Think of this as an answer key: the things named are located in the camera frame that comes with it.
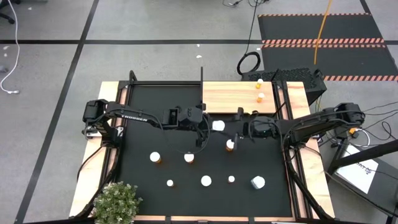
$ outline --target white paper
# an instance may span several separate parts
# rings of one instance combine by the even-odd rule
[[[357,152],[359,152],[359,149],[354,146],[348,146],[343,157],[350,156],[350,154],[356,154]],[[367,194],[375,173],[372,170],[377,170],[378,165],[379,164],[377,162],[370,159],[357,164],[341,167],[336,171],[336,173]]]

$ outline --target black floor mat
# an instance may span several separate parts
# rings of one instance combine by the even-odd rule
[[[259,25],[262,40],[316,39],[323,15],[261,16]],[[322,39],[382,38],[369,14],[329,15],[322,31]]]
[[[396,65],[386,47],[320,47],[313,64],[313,47],[264,47],[262,59],[266,70],[314,67],[325,77],[395,76]]]

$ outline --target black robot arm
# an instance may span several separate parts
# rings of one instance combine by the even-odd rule
[[[289,136],[289,145],[297,146],[307,142],[310,137],[337,127],[356,128],[364,123],[365,115],[354,103],[341,103],[334,108],[291,120],[275,120],[266,116],[257,116],[251,121],[249,130],[254,138]]]
[[[198,133],[197,146],[201,146],[202,142],[208,138],[207,133],[202,129],[209,128],[207,124],[210,119],[203,110],[205,110],[204,104],[185,109],[176,107],[164,110],[163,117],[159,120],[153,114],[135,110],[130,106],[106,100],[91,100],[86,104],[83,122],[87,126],[94,127],[102,135],[102,142],[109,146],[118,147],[121,143],[120,130],[108,124],[108,120],[113,118],[144,122],[162,130],[196,131]]]

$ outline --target small white block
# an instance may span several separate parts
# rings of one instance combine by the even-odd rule
[[[225,123],[224,121],[213,121],[211,128],[215,131],[224,131]]]
[[[251,180],[251,184],[255,189],[261,189],[266,184],[266,180],[264,178],[257,176]]]

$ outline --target wooden board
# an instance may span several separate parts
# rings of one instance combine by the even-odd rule
[[[287,91],[289,93],[290,105],[292,106],[293,118],[309,115],[311,112],[308,107],[303,83],[287,82]],[[310,139],[307,146],[319,152],[317,140]],[[328,183],[326,182],[325,172],[323,171],[321,157],[305,148],[303,148],[300,153],[308,190],[325,212],[334,217],[335,213],[331,204]],[[314,218],[318,218],[314,211],[312,211],[312,213]]]
[[[118,85],[119,82],[102,82],[98,99],[115,101],[118,92]],[[94,137],[93,139],[87,141],[83,161],[92,155],[92,153],[99,148],[100,144],[101,137]],[[90,161],[86,163],[84,168],[82,168],[80,171],[69,216],[75,216],[79,214],[97,191],[100,184],[105,150],[106,148],[103,147],[95,156],[90,159]]]
[[[260,89],[257,82],[203,82],[203,102],[207,113],[236,113],[242,107],[245,113],[275,113],[272,83],[264,82]],[[259,93],[265,94],[261,103]]]

